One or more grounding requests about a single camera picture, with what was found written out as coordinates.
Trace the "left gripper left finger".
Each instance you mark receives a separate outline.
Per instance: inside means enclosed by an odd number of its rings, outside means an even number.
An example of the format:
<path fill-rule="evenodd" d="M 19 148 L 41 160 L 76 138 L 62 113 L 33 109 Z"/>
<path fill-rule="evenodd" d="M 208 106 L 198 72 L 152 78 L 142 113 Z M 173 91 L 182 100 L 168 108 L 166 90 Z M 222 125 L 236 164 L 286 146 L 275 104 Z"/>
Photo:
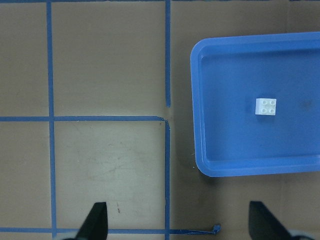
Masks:
<path fill-rule="evenodd" d="M 106 240 L 108 236 L 108 212 L 106 202 L 96 202 L 81 228 L 77 240 Z"/>

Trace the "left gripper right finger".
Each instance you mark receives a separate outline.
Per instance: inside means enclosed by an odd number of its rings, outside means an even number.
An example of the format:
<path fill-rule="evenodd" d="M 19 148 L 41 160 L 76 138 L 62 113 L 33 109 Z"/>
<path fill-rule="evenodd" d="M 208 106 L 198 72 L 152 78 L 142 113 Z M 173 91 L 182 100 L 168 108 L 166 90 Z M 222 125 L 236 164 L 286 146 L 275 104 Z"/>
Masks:
<path fill-rule="evenodd" d="M 252 240 L 291 240 L 289 231 L 261 201 L 250 201 L 248 232 Z"/>

